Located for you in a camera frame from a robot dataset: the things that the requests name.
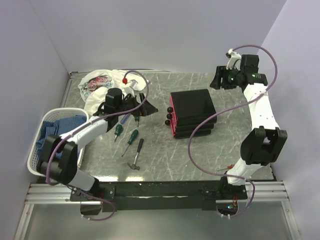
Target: black knob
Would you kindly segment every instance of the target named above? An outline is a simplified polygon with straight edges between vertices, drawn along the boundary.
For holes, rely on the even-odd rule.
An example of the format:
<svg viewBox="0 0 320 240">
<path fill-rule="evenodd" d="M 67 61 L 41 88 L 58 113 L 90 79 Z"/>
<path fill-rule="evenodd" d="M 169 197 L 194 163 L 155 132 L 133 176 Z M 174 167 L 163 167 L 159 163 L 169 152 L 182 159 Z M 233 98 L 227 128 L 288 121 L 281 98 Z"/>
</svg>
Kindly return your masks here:
<svg viewBox="0 0 320 240">
<path fill-rule="evenodd" d="M 168 113 L 172 113 L 174 111 L 174 108 L 170 106 L 166 110 Z"/>
</svg>

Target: hammer head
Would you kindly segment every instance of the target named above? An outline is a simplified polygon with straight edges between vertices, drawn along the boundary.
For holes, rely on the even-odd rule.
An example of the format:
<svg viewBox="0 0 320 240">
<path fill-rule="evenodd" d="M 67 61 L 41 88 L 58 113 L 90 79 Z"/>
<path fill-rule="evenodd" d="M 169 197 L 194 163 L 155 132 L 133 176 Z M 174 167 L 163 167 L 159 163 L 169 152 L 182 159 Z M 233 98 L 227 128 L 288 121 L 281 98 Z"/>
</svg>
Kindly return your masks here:
<svg viewBox="0 0 320 240">
<path fill-rule="evenodd" d="M 132 169 L 132 170 L 140 170 L 139 166 L 136 166 L 135 164 L 130 164 L 128 163 L 128 166 Z"/>
</svg>

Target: blue towel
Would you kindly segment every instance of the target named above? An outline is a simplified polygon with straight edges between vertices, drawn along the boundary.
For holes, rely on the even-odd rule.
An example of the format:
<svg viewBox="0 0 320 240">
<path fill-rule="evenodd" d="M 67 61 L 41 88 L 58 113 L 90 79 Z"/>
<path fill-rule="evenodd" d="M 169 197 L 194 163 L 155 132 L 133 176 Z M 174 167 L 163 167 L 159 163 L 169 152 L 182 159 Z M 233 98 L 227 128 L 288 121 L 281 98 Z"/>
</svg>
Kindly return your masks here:
<svg viewBox="0 0 320 240">
<path fill-rule="evenodd" d="M 83 115 L 75 115 L 71 117 L 61 118 L 59 120 L 56 120 L 55 122 L 44 121 L 40 130 L 40 138 L 35 143 L 35 146 L 38 149 L 38 157 L 40 156 L 43 150 L 46 137 L 48 137 L 49 135 L 59 136 L 61 134 L 70 132 L 71 130 L 75 129 L 81 124 L 84 124 L 86 121 L 87 117 Z M 62 152 L 55 154 L 57 158 L 60 158 L 61 155 Z"/>
</svg>

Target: tabletop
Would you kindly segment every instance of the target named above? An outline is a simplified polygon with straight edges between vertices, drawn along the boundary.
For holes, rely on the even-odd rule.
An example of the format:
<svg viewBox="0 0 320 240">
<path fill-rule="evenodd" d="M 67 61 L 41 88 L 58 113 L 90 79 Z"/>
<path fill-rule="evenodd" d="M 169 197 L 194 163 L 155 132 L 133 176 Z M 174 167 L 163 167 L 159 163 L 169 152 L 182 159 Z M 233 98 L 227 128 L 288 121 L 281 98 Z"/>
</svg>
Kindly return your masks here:
<svg viewBox="0 0 320 240">
<path fill-rule="evenodd" d="M 175 139 L 165 125 L 171 92 L 208 89 L 217 112 L 246 101 L 240 88 L 215 90 L 209 88 L 214 73 L 173 73 L 145 71 L 150 80 L 148 101 L 158 112 L 141 117 L 139 127 L 133 116 L 123 125 L 123 132 L 114 142 L 114 129 L 100 135 L 84 150 L 80 169 L 97 177 L 100 181 L 202 181 L 218 180 L 220 177 L 198 170 L 188 156 L 189 139 Z M 72 73 L 64 107 L 84 108 L 78 84 L 87 73 Z M 139 130 L 138 138 L 121 157 L 130 134 Z M 202 168 L 216 172 L 235 164 L 240 158 L 242 141 L 251 131 L 249 107 L 245 106 L 219 115 L 211 135 L 195 137 L 191 143 L 191 154 Z M 132 170 L 139 139 L 144 138 L 136 165 Z M 253 180 L 273 180 L 270 165 L 252 175 Z"/>
</svg>

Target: laundry basket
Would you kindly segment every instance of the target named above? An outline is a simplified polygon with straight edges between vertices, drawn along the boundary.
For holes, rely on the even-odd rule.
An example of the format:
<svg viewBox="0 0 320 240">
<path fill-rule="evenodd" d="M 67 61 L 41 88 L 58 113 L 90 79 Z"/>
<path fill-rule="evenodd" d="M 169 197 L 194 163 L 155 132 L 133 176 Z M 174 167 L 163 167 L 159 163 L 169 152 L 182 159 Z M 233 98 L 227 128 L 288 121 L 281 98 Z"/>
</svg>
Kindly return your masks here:
<svg viewBox="0 0 320 240">
<path fill-rule="evenodd" d="M 38 176 L 44 176 L 43 174 L 37 172 L 37 164 L 38 164 L 38 149 L 36 147 L 36 142 L 39 140 L 40 138 L 40 130 L 41 127 L 43 125 L 44 121 L 48 121 L 48 122 L 54 122 L 56 120 L 59 119 L 64 119 L 64 118 L 69 118 L 69 117 L 73 117 L 75 115 L 82 115 L 82 116 L 86 116 L 86 119 L 89 119 L 89 115 L 88 113 L 81 109 L 81 108 L 72 108 L 72 107 L 63 107 L 63 108 L 55 108 L 52 109 L 51 111 L 48 111 L 44 117 L 42 118 L 42 121 L 40 123 L 40 126 L 38 128 L 38 131 L 36 133 L 36 136 L 34 138 L 33 144 L 32 144 L 32 148 L 30 151 L 30 155 L 28 158 L 28 162 L 27 162 L 27 167 L 29 169 L 29 171 L 34 174 L 34 175 L 38 175 Z M 78 157 L 78 161 L 77 161 L 77 165 L 78 167 L 81 166 L 81 162 L 82 162 L 82 158 L 84 156 L 84 147 L 80 150 L 79 153 L 79 157 Z"/>
</svg>

